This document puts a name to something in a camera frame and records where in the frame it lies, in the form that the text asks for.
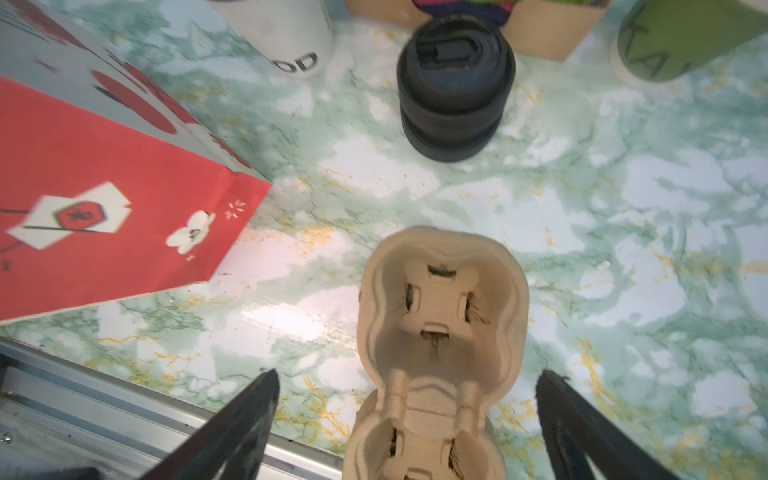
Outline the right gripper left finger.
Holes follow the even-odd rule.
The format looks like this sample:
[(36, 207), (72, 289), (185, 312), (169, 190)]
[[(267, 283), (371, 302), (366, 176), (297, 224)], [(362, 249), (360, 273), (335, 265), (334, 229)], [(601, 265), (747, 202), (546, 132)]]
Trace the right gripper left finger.
[(165, 457), (146, 479), (254, 479), (264, 458), (280, 394), (272, 369), (259, 375)]

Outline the red white paper gift bag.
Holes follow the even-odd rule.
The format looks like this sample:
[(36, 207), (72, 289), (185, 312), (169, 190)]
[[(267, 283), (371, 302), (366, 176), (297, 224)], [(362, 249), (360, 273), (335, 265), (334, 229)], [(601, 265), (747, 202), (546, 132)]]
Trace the red white paper gift bag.
[(1, 318), (210, 279), (270, 183), (145, 74), (1, 5)]

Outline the white paper coffee cup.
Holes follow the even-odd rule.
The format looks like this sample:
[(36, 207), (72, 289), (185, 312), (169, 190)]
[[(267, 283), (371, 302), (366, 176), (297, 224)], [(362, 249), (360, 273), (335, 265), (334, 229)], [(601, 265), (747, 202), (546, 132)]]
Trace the white paper coffee cup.
[(333, 29), (323, 0), (210, 1), (208, 5), (292, 78), (318, 74), (333, 56)]

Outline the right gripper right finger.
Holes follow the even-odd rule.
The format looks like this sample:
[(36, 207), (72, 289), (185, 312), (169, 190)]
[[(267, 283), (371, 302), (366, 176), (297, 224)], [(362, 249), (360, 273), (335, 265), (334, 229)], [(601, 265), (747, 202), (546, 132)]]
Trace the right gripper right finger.
[(535, 389), (538, 418), (557, 479), (675, 479), (569, 385), (545, 370)]

